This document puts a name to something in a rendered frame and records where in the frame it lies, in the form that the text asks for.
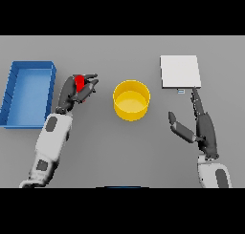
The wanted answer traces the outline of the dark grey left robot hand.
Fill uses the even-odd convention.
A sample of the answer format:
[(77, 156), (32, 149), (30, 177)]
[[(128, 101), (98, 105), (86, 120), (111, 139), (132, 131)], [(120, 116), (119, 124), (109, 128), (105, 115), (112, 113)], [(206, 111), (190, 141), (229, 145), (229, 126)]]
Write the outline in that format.
[(56, 113), (66, 115), (74, 108), (75, 103), (83, 103), (88, 96), (94, 93), (95, 86), (98, 84), (97, 74), (82, 74), (84, 76), (85, 86), (82, 92), (77, 95), (77, 88), (75, 84), (75, 76), (69, 76), (64, 82), (61, 92), (59, 94), (58, 103), (56, 106)]

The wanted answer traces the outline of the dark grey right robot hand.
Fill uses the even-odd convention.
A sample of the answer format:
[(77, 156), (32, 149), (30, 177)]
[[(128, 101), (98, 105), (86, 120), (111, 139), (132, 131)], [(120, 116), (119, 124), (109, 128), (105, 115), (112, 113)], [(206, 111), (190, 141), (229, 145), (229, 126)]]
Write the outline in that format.
[(208, 112), (204, 111), (201, 97), (196, 88), (191, 92), (191, 103), (196, 122), (196, 131), (179, 122), (173, 112), (168, 112), (170, 130), (188, 143), (197, 143), (198, 149), (204, 153), (207, 160), (217, 160), (217, 141), (214, 125)]

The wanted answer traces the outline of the red beaker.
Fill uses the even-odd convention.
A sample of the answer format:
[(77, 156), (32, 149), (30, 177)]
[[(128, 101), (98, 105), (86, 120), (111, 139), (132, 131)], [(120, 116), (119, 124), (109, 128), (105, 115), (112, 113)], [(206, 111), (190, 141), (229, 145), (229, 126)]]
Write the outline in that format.
[(75, 76), (75, 84), (76, 84), (76, 88), (77, 88), (77, 95), (79, 95), (85, 86), (84, 76), (81, 74), (77, 74)]

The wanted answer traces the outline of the yellow bowl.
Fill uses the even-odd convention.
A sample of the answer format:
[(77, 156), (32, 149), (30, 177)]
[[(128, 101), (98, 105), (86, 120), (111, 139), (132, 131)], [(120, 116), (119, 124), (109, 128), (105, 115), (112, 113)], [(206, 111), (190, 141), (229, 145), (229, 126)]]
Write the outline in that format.
[(115, 88), (113, 108), (121, 119), (136, 121), (145, 116), (150, 99), (150, 91), (143, 82), (128, 79)]

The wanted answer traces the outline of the pale square measuring scale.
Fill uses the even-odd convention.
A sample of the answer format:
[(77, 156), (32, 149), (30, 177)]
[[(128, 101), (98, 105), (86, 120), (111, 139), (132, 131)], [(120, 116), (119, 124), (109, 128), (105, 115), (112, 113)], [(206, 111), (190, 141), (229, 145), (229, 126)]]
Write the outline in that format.
[(201, 88), (196, 55), (161, 55), (160, 71), (163, 89)]

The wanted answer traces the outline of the blue tray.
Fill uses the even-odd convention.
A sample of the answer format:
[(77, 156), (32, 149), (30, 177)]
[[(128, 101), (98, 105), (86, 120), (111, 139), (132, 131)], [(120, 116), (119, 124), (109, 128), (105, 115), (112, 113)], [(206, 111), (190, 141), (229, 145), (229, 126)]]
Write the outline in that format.
[(53, 61), (13, 61), (0, 107), (0, 127), (41, 129), (52, 110)]

